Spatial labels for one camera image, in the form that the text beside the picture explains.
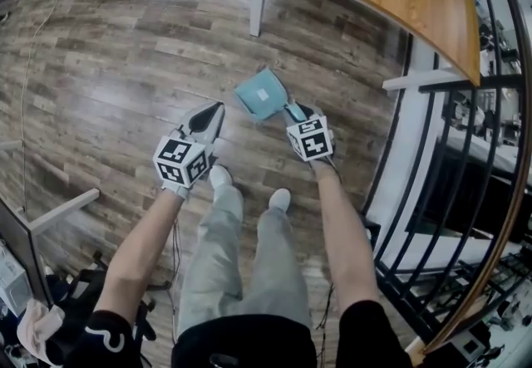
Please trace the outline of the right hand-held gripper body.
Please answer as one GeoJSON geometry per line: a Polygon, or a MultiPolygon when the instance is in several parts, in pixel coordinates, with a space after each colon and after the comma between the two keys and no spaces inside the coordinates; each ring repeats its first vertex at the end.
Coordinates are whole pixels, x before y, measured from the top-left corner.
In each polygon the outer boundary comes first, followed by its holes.
{"type": "Polygon", "coordinates": [[[323,115],[300,122],[292,119],[293,124],[286,127],[286,133],[298,157],[304,162],[317,160],[336,168],[333,163],[333,133],[328,128],[327,117],[323,115]]]}

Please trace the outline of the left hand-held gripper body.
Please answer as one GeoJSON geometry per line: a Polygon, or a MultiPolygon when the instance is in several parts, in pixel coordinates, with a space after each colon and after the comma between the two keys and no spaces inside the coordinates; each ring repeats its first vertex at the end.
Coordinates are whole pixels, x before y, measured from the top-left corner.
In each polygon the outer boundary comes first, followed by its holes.
{"type": "Polygon", "coordinates": [[[187,199],[190,189],[214,163],[214,144],[207,142],[207,129],[186,129],[182,120],[160,138],[152,160],[162,188],[187,199]]]}

